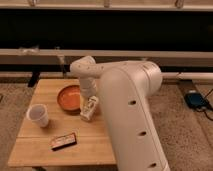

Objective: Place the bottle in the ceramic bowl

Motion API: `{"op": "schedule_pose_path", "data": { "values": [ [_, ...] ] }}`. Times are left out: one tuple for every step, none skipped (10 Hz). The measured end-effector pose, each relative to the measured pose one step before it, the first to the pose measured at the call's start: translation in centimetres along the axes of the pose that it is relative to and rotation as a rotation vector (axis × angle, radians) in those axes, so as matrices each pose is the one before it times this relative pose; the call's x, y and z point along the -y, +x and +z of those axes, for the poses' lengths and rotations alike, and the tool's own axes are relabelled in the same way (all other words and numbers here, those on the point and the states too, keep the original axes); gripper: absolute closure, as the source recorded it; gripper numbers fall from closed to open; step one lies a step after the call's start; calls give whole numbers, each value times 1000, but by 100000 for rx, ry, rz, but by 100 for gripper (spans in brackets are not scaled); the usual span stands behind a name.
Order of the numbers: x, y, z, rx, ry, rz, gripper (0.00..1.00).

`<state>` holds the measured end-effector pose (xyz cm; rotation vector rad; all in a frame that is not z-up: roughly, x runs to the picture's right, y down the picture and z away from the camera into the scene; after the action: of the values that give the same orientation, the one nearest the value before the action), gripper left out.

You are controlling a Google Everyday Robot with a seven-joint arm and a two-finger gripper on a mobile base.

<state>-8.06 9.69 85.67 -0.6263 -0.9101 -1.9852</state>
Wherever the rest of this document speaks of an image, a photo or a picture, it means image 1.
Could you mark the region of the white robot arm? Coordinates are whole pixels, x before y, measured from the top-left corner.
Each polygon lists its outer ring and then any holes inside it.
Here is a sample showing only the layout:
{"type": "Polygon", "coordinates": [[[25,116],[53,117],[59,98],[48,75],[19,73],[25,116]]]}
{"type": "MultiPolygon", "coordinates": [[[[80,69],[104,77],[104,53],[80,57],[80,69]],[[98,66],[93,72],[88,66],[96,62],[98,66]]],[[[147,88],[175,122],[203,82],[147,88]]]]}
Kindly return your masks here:
{"type": "Polygon", "coordinates": [[[119,171],[170,171],[147,97],[162,84],[162,73],[151,61],[98,63],[85,56],[71,63],[85,97],[99,104],[119,171]]]}

